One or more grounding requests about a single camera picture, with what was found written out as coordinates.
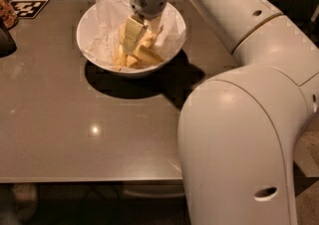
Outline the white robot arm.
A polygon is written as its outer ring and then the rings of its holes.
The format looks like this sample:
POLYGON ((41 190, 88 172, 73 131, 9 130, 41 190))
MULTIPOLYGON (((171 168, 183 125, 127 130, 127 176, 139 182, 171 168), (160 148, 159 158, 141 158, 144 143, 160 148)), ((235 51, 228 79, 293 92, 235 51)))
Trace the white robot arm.
MULTIPOLYGON (((140 19, 167 0, 130 0, 140 19)), ((319 52, 267 0, 189 0, 238 68, 200 84, 178 122, 191 225, 297 225, 296 142, 318 111, 319 52)))

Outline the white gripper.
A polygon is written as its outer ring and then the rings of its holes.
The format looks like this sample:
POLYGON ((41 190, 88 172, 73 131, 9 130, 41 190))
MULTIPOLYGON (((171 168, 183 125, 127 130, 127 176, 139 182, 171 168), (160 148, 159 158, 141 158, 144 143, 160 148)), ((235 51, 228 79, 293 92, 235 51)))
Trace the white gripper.
POLYGON ((166 3, 167 0, 130 0, 132 10, 140 15, 132 15, 127 19, 123 41, 126 54, 133 53, 144 33, 159 34, 162 31, 160 14, 166 3))

